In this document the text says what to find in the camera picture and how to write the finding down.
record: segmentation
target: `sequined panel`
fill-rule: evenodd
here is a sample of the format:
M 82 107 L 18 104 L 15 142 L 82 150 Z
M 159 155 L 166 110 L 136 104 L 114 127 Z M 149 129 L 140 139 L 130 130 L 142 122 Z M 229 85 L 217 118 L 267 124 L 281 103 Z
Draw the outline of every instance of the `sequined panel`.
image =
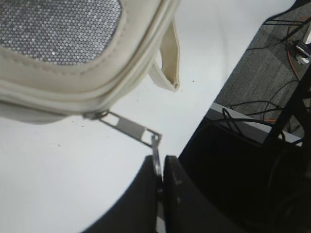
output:
M 91 62 L 109 45 L 119 0 L 0 0 L 0 46 L 56 65 Z

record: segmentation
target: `gray carpet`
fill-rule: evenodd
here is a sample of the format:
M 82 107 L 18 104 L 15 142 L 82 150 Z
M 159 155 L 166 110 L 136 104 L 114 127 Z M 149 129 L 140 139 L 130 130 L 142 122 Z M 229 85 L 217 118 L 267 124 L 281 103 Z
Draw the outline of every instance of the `gray carpet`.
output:
M 310 16 L 311 3 L 308 3 L 278 19 L 300 20 L 302 17 Z M 292 41 L 302 39 L 307 27 L 308 26 L 305 26 L 291 37 L 289 43 L 291 44 Z M 253 41 L 250 43 L 249 48 L 264 47 L 278 43 L 280 39 L 286 36 L 287 31 L 288 26 L 262 25 Z M 301 78 L 308 68 L 308 65 L 298 64 L 294 57 L 292 57 L 292 61 Z M 263 50 L 246 51 L 215 102 L 229 107 L 231 104 L 240 102 L 269 100 L 286 82 L 295 79 L 294 72 L 288 62 L 285 44 L 279 44 Z M 279 106 L 285 106 L 296 86 L 297 82 L 287 85 L 273 98 L 272 102 Z M 264 111 L 265 107 L 265 103 L 252 103 L 237 106 L 234 107 L 234 109 L 240 113 L 248 114 Z M 280 111 L 267 113 L 265 119 L 273 121 L 278 118 L 279 113 Z M 252 117 L 255 119 L 262 119 L 262 115 Z M 291 128 L 294 129 L 297 125 L 299 125 L 299 123 L 293 117 L 291 119 Z M 302 137 L 304 132 L 302 129 L 299 129 L 293 134 Z

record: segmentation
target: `bag handle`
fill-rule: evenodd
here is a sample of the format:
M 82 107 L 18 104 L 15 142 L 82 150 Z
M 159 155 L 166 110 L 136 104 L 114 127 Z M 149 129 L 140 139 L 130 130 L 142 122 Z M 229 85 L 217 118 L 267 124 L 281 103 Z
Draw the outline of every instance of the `bag handle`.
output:
M 162 69 L 154 61 L 149 76 L 157 86 L 175 92 L 179 88 L 179 43 L 174 19 L 163 36 L 160 53 Z

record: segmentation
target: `bag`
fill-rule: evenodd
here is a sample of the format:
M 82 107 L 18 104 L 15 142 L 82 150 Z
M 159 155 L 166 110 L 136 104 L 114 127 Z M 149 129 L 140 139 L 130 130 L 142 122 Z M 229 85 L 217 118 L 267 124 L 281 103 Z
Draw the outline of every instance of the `bag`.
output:
M 94 118 L 149 73 L 179 87 L 179 0 L 4 0 L 0 113 L 30 123 Z M 162 68 L 155 62 L 160 49 Z

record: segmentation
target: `white table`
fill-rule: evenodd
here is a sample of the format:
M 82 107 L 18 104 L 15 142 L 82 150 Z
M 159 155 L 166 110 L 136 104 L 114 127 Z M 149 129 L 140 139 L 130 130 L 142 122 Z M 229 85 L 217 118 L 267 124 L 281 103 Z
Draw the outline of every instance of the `white table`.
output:
M 181 88 L 146 78 L 112 111 L 163 134 L 179 155 L 261 23 L 294 0 L 182 0 L 176 15 Z M 99 122 L 34 126 L 0 119 L 0 232 L 76 233 L 126 190 L 151 150 Z

